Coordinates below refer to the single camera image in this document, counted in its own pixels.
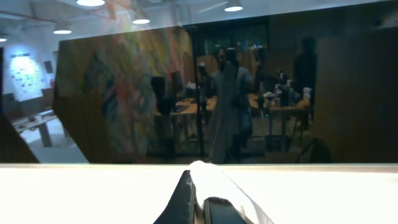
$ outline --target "ceiling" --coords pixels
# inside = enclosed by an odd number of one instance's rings
[[[79,6],[75,0],[0,0],[0,32],[15,33],[29,26],[56,22],[118,20],[142,11],[152,27],[177,26],[288,12],[325,9],[384,0],[241,0],[243,10],[225,12],[226,0],[105,0],[104,6]],[[114,9],[115,18],[107,6]]]

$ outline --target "floor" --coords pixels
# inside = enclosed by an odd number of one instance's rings
[[[242,149],[244,154],[260,154],[264,156],[248,157],[241,161],[243,164],[253,163],[292,163],[298,156],[298,153],[312,140],[312,130],[306,130],[303,132],[303,143],[300,143],[300,132],[296,131],[295,136],[292,138],[292,145],[289,152],[267,152],[264,136],[269,134],[269,120],[261,118],[253,118],[253,135],[248,141],[247,147]],[[195,120],[190,125],[190,134],[195,135],[197,133],[195,127]],[[295,118],[291,117],[287,122],[287,135],[291,136],[295,124]],[[88,161],[79,150],[76,143],[72,138],[66,138],[63,132],[63,126],[59,119],[49,121],[47,123],[53,147],[43,147],[40,138],[39,130],[27,130],[21,133],[21,137],[31,148],[32,152],[38,158],[41,163],[77,163],[86,164]],[[273,121],[273,134],[280,134],[281,123],[280,119],[276,118]],[[181,139],[184,139],[183,131],[181,132]],[[181,147],[177,149],[177,153],[190,153],[199,154],[200,145],[196,139],[190,139],[189,147],[182,141]],[[208,151],[208,145],[205,144],[205,151]],[[169,161],[173,164],[189,164],[195,160],[200,159],[199,157],[183,157],[178,158],[174,161]],[[151,158],[148,160],[149,163],[166,163],[160,158]]]

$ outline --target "standing person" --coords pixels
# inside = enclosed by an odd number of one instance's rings
[[[228,53],[227,57],[223,49],[219,51],[220,70],[212,74],[218,99],[210,118],[207,139],[210,143],[210,160],[215,164],[227,162],[228,154],[239,160],[239,148],[251,135],[251,132],[243,129],[247,126],[252,128],[247,113],[242,113],[249,111],[246,94],[251,89],[252,78],[245,68],[239,66],[235,49],[229,49]]]
[[[294,63],[294,79],[296,82],[296,91],[303,93],[304,87],[312,89],[311,107],[315,102],[315,83],[317,79],[318,56],[315,53],[317,41],[313,37],[306,37],[302,41],[303,52],[297,57]],[[302,123],[304,128],[308,127],[308,116]]]

